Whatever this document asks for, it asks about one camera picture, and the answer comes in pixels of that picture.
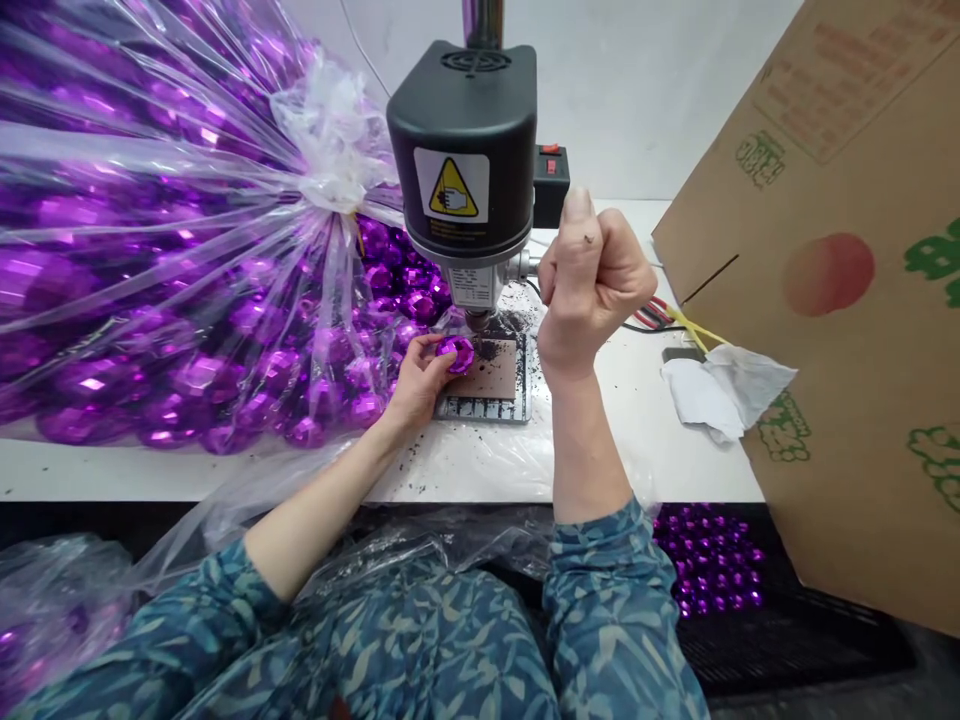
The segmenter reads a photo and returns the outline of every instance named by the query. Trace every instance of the warning sticker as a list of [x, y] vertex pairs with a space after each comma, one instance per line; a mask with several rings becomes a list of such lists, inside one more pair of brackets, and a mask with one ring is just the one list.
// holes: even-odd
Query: warning sticker
[[413, 159], [425, 215], [452, 223], [487, 222], [490, 160], [486, 155], [416, 148]]

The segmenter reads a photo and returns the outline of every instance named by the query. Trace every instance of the hand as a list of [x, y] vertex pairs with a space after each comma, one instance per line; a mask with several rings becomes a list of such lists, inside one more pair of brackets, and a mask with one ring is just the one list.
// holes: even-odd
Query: hand
[[540, 261], [540, 292], [549, 310], [537, 348], [548, 385], [593, 372], [607, 338], [649, 302], [657, 278], [619, 210], [599, 217], [585, 188], [571, 188], [560, 231]]
[[456, 378], [450, 366], [457, 353], [436, 356], [436, 344], [443, 335], [421, 335], [410, 341], [400, 363], [397, 390], [387, 405], [383, 420], [398, 429], [420, 430], [433, 417], [433, 406], [443, 386]]

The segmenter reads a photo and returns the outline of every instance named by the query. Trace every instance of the wooden board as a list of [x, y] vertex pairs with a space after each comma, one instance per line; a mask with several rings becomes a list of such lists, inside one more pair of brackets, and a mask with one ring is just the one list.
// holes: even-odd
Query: wooden board
[[447, 386], [447, 395], [463, 398], [513, 400], [517, 395], [517, 343], [481, 340], [470, 372]]

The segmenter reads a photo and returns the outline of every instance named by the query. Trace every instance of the power cord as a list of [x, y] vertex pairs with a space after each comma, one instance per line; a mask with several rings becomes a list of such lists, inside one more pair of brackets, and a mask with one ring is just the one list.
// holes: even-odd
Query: power cord
[[[543, 302], [543, 295], [540, 294], [540, 288], [537, 287], [537, 285], [533, 282], [533, 280], [531, 280], [530, 278], [527, 278], [526, 283], [527, 285], [533, 288], [533, 291], [537, 294], [537, 297], [540, 298], [540, 302]], [[686, 328], [683, 325], [670, 325], [669, 327], [657, 328], [656, 330], [652, 328], [638, 327], [636, 325], [631, 325], [629, 323], [623, 323], [620, 327], [626, 330], [630, 330], [632, 332], [642, 333], [644, 335], [659, 335], [662, 332], [681, 332], [683, 330], [686, 330]]]

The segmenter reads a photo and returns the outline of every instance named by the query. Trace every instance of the white table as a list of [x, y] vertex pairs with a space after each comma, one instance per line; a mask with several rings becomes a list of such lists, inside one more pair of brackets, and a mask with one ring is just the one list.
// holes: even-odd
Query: white table
[[[666, 201], [597, 201], [616, 206], [656, 261], [650, 233]], [[553, 233], [536, 231], [551, 240]], [[662, 270], [658, 294], [674, 302]], [[530, 292], [514, 288], [513, 293]], [[617, 331], [600, 351], [597, 375], [617, 443], [642, 498], [657, 502], [763, 502], [743, 449], [718, 448], [702, 432], [683, 427], [660, 377], [664, 348], [688, 344], [683, 333], [641, 335]], [[394, 502], [549, 502], [549, 395], [535, 393], [526, 426], [432, 423], [370, 496]], [[522, 451], [526, 460], [505, 453]], [[278, 468], [319, 465], [323, 455], [213, 457], [202, 451], [162, 453], [142, 448], [75, 448], [0, 440], [0, 500], [198, 501], [221, 483], [264, 477]]]

